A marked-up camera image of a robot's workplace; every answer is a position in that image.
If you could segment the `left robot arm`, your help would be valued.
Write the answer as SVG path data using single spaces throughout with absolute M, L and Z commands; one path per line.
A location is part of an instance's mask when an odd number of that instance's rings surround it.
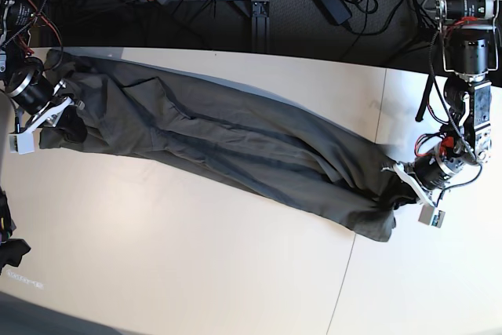
M 412 163 L 395 163 L 391 171 L 407 183 L 427 217 L 442 215 L 440 200 L 453 189 L 449 181 L 465 166 L 483 167 L 491 152 L 491 85 L 499 68 L 497 17 L 499 0 L 435 0 L 437 29 L 428 50 L 428 77 L 419 110 L 432 114 L 436 91 L 447 118 L 440 130 L 417 138 Z

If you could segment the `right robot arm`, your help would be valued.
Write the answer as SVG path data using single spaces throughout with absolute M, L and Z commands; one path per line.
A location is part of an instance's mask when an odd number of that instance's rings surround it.
M 82 102 L 62 94 L 66 83 L 52 84 L 46 77 L 63 63 L 64 44 L 57 26 L 45 13 L 49 0 L 1 0 L 1 93 L 14 110 L 14 151 L 30 140 L 36 129 L 54 128 L 71 143 L 87 137 L 85 123 L 78 116 Z M 45 65 L 29 46 L 31 29 L 41 21 L 54 33 L 60 51 L 56 61 Z

